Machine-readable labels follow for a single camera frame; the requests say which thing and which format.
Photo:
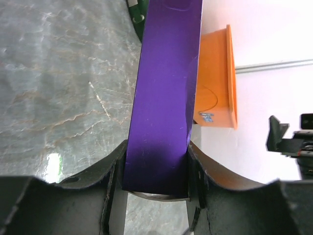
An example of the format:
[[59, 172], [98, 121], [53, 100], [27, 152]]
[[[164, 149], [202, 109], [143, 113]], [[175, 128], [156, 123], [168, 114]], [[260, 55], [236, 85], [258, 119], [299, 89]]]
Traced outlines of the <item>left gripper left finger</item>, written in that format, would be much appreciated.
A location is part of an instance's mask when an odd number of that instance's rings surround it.
[[34, 176], [0, 179], [3, 235], [121, 235], [127, 193], [122, 175], [127, 142], [59, 183]]

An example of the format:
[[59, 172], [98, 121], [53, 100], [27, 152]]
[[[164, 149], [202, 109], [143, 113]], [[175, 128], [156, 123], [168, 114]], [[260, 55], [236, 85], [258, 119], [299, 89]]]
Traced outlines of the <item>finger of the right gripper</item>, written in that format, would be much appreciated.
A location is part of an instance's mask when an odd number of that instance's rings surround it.
[[281, 123], [274, 115], [269, 117], [269, 133], [267, 137], [266, 147], [269, 152], [286, 153], [286, 142], [283, 136], [289, 128], [288, 123]]

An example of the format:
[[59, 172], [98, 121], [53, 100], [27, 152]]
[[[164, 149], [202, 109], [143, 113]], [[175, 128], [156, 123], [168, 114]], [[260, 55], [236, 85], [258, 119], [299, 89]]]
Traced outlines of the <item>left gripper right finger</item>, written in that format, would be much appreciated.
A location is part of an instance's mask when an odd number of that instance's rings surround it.
[[245, 178], [188, 147], [190, 230], [196, 235], [310, 235], [313, 183]]

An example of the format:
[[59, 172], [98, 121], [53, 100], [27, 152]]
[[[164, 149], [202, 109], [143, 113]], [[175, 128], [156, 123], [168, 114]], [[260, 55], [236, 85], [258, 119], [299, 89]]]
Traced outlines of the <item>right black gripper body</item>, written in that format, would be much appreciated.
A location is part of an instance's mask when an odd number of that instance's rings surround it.
[[293, 134], [294, 139], [301, 139], [300, 153], [297, 156], [297, 164], [302, 180], [313, 179], [313, 115], [300, 115], [300, 130]]

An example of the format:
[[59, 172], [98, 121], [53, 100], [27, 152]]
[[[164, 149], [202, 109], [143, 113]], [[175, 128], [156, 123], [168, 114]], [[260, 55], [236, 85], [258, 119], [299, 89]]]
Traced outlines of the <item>silver R&O toothpaste box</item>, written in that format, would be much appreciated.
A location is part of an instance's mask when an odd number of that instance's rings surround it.
[[188, 194], [202, 1], [149, 2], [130, 123], [123, 189]]

